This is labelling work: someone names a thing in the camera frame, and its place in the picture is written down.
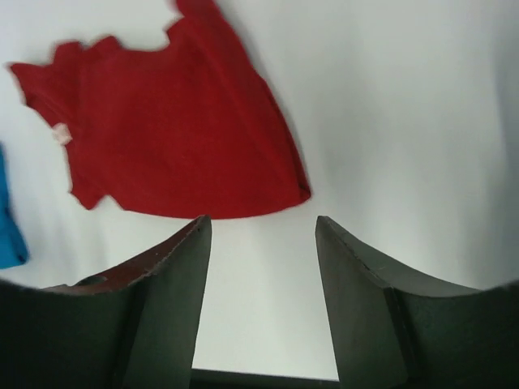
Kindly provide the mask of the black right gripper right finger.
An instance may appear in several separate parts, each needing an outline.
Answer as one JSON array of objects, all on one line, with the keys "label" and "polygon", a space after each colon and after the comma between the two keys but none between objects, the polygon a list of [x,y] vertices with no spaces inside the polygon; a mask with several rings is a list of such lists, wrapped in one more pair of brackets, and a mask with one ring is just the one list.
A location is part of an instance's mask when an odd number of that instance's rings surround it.
[{"label": "black right gripper right finger", "polygon": [[480,290],[440,280],[327,216],[315,241],[342,387],[517,387],[517,282]]}]

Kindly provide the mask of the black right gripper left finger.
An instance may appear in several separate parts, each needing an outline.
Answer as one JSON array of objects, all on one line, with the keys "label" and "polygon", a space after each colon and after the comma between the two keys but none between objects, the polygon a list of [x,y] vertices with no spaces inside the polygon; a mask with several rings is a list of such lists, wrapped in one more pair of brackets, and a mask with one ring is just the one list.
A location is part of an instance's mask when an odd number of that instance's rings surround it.
[{"label": "black right gripper left finger", "polygon": [[189,387],[211,243],[201,216],[72,286],[3,281],[2,387]]}]

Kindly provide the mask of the red t shirt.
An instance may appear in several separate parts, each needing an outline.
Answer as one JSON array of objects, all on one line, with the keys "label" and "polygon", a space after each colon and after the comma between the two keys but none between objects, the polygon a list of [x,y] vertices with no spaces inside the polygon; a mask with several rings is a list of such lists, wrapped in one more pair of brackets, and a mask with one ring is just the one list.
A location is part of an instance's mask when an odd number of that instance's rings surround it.
[{"label": "red t shirt", "polygon": [[87,209],[235,219],[305,203],[311,188],[267,83],[213,1],[179,1],[155,51],[114,36],[9,68],[65,148]]}]

